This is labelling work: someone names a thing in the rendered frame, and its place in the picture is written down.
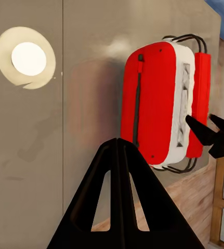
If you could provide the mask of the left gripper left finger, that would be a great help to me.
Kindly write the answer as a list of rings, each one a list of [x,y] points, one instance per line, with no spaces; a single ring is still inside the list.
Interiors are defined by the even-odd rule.
[[[109,170],[110,230],[91,231],[104,175]],[[47,249],[125,249],[117,138],[100,145]]]

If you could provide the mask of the radio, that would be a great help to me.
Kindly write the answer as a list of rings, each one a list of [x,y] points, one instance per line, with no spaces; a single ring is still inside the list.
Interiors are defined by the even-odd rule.
[[[195,55],[178,44],[191,38],[199,43]],[[188,173],[201,157],[203,145],[185,119],[189,115],[207,127],[211,74],[207,44],[191,34],[164,37],[162,43],[142,47],[127,59],[120,137],[133,143],[155,171]],[[169,166],[186,155],[190,161],[185,171]]]

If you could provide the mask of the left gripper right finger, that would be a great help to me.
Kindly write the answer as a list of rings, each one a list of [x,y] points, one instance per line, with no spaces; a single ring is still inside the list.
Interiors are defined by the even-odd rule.
[[[205,249],[138,148],[118,138],[125,249]],[[129,173],[150,231],[138,229]]]

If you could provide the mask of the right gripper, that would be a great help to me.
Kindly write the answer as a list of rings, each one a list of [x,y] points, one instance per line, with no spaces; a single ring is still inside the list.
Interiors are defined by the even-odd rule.
[[[203,146],[209,145],[209,154],[213,158],[218,159],[224,157],[224,120],[214,114],[209,115],[208,117],[211,117],[212,119],[210,121],[220,128],[218,133],[212,131],[189,115],[186,116],[185,121],[199,142]]]

